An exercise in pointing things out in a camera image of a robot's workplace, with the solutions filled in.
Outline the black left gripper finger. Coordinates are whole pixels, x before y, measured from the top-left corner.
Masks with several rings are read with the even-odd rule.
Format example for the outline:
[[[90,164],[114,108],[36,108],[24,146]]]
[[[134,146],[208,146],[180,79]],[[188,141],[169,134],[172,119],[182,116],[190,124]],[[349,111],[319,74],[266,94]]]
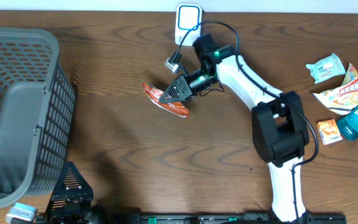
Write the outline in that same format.
[[[64,163],[57,182],[61,183],[62,187],[54,197],[56,200],[92,201],[94,199],[93,189],[73,162]]]
[[[55,201],[57,201],[56,199],[54,199],[54,197],[57,195],[57,192],[60,190],[60,188],[62,187],[62,184],[57,182],[55,184],[55,188],[54,190],[52,191],[52,194],[51,194],[51,197],[50,197],[50,200],[48,202],[48,205],[47,205],[47,208],[44,212],[44,218],[51,218],[52,217],[52,213],[53,213],[53,206],[54,206],[54,203]]]

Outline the small orange snack packet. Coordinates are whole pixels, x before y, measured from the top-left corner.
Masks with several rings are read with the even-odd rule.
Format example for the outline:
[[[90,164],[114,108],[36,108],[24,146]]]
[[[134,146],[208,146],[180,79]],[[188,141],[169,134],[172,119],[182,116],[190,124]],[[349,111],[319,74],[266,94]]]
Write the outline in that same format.
[[[334,119],[319,121],[316,123],[323,145],[329,145],[342,141],[342,136]]]

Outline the red Top chocolate bar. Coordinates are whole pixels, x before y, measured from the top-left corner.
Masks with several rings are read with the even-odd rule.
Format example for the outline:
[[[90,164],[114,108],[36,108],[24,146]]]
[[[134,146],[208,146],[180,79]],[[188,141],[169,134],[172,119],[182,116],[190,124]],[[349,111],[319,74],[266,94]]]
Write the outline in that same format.
[[[149,100],[159,108],[173,113],[181,118],[189,117],[190,111],[183,105],[182,102],[161,103],[159,98],[163,95],[162,90],[154,87],[153,85],[149,85],[147,82],[142,83],[142,88]]]

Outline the light teal snack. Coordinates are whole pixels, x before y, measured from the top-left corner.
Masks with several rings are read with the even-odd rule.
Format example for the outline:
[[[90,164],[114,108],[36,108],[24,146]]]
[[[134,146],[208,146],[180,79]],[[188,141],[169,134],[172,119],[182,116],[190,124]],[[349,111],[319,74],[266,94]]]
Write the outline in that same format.
[[[335,76],[346,74],[340,58],[335,53],[316,63],[306,64],[305,67],[310,71],[310,75],[314,79],[315,84],[325,82]]]

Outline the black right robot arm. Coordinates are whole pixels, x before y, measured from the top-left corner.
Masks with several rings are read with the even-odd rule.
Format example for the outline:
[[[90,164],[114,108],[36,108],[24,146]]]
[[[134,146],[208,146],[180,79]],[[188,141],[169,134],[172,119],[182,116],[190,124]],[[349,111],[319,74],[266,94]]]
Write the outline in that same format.
[[[236,55],[234,47],[219,47],[210,34],[199,36],[193,49],[200,69],[174,79],[159,102],[189,100],[217,82],[230,88],[252,113],[252,140],[258,155],[268,164],[275,216],[281,222],[301,218],[306,209],[298,171],[309,136],[300,97],[269,85]]]

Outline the cream snack bag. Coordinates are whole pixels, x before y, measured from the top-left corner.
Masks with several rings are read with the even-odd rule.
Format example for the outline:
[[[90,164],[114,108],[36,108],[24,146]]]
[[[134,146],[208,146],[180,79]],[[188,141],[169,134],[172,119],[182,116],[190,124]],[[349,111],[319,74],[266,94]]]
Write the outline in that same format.
[[[350,63],[341,86],[313,93],[313,96],[328,110],[339,115],[349,114],[358,106],[358,70]]]

